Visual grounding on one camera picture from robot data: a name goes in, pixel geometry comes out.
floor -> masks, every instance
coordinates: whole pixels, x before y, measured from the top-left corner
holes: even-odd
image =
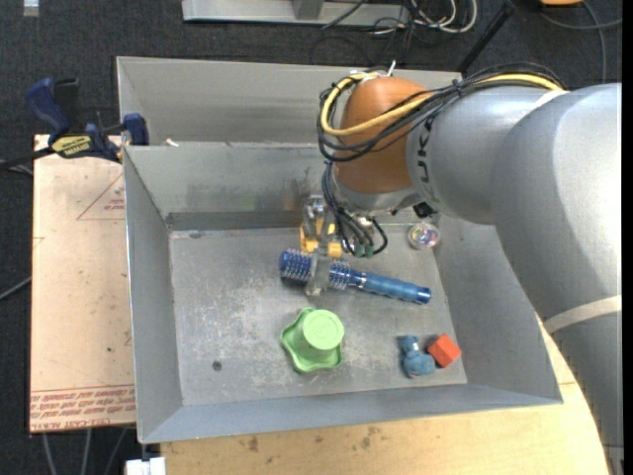
[[[0,158],[30,151],[31,136],[46,133],[25,103],[29,87],[44,77],[81,81],[78,119],[106,126],[118,118],[118,55],[230,59],[294,64],[389,65],[456,70],[505,0],[478,0],[479,16],[465,34],[418,29],[406,48],[388,36],[372,38],[346,27],[185,24],[182,0],[40,0],[40,16],[24,17],[23,0],[0,0]],[[402,0],[373,0],[401,3]],[[588,0],[599,22],[622,16],[623,0]],[[554,70],[569,88],[622,79],[622,27],[576,30],[555,26],[543,14],[574,26],[591,26],[584,7],[543,9],[524,0],[469,71],[494,64],[535,62]],[[0,294],[31,273],[32,181],[0,173]],[[0,300],[0,473],[47,473],[43,440],[27,429],[30,290]],[[85,473],[118,473],[125,459],[143,455],[133,429],[95,429]],[[80,472],[86,432],[49,438],[59,473]]]

metal stand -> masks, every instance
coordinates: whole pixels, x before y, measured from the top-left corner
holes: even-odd
[[[355,5],[325,0],[183,0],[182,9],[186,22],[326,25]],[[402,19],[402,12],[400,5],[363,4],[341,25],[371,27],[381,19]]]

blue clamp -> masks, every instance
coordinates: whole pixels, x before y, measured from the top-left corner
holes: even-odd
[[[435,359],[428,353],[419,351],[417,336],[406,335],[398,338],[401,350],[400,362],[408,378],[429,375],[435,371]]]
[[[53,82],[46,78],[34,84],[27,93],[27,103],[35,115],[53,128],[48,147],[64,158],[92,156],[115,162],[121,161],[121,147],[108,139],[95,124],[86,125],[83,134],[69,134],[70,123],[63,110],[55,102]],[[139,113],[125,115],[117,126],[126,133],[125,144],[148,145],[145,121]]]

orange block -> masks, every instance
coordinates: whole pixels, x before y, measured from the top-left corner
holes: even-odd
[[[441,335],[427,350],[435,362],[445,368],[462,354],[459,346],[446,333]]]

black cable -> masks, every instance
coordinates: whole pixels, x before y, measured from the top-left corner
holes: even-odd
[[[31,283],[31,276],[29,276],[26,280],[21,281],[17,285],[14,285],[10,289],[5,290],[2,294],[0,294],[0,301],[2,301],[3,299],[7,299],[9,296],[15,294],[19,290],[29,285],[29,283]]]
[[[349,18],[352,14],[354,14],[358,9],[360,9],[360,6],[363,5],[364,3],[366,3],[368,0],[361,0],[360,2],[358,2],[356,5],[354,5],[351,9],[349,9],[346,13],[341,14],[338,18],[336,18],[335,20],[330,21],[327,25],[323,25],[321,27],[322,30],[334,27],[336,25],[338,25],[341,21],[346,20],[347,18]]]
[[[526,65],[523,68],[521,68],[521,70],[523,70],[525,73],[530,72],[530,70],[528,69]],[[483,82],[483,81],[486,81],[487,79],[493,78],[495,76],[499,76],[501,74],[504,74],[504,71],[501,68],[499,68],[499,66],[490,67],[472,76],[469,76],[468,78],[464,79],[462,82],[455,83],[451,86],[447,86],[444,88],[440,88],[436,90],[435,93],[430,95],[426,100],[424,100],[419,106],[412,109],[409,113],[403,116],[400,116],[394,122],[392,122],[391,124],[386,126],[384,129],[382,129],[379,133],[377,133],[374,137],[368,140],[365,140],[363,142],[356,142],[354,144],[345,144],[345,143],[337,144],[335,142],[328,140],[325,137],[325,133],[323,131],[323,128],[320,124],[320,119],[319,119],[316,125],[316,130],[317,130],[317,135],[318,135],[318,148],[321,154],[328,161],[331,161],[331,162],[346,162],[346,161],[355,160],[373,151],[377,143],[379,143],[380,141],[384,139],[392,137],[395,131],[409,125],[410,123],[412,123],[413,120],[420,119],[421,121],[425,121],[425,120],[428,120],[429,118],[432,119],[436,117],[440,111],[442,111],[445,107],[447,107],[447,105],[457,100],[457,98],[467,95],[468,93],[471,93],[472,91],[481,90],[481,89],[489,89],[496,86],[507,86],[507,85],[530,86],[530,87],[535,86],[535,83],[530,82],[529,80],[518,81],[518,80],[499,80],[498,79],[495,81]],[[556,80],[556,76],[550,75],[547,72],[544,72],[543,74],[539,74],[539,75],[542,78],[547,79],[561,86],[561,83],[559,83]],[[323,92],[324,96],[321,99],[321,103],[320,103],[321,111],[324,104],[324,99],[327,97],[329,93],[331,93],[331,90],[333,89],[337,89],[337,88],[331,88]],[[414,98],[418,95],[419,94],[413,94],[412,96],[408,98],[409,99]],[[331,113],[331,108],[330,108],[330,112],[327,114],[327,119],[331,121],[331,117],[332,117],[332,113]],[[330,149],[334,149],[335,151],[349,151],[350,154],[346,156],[340,156],[340,155],[336,156],[334,154],[329,153],[326,150],[327,147]]]

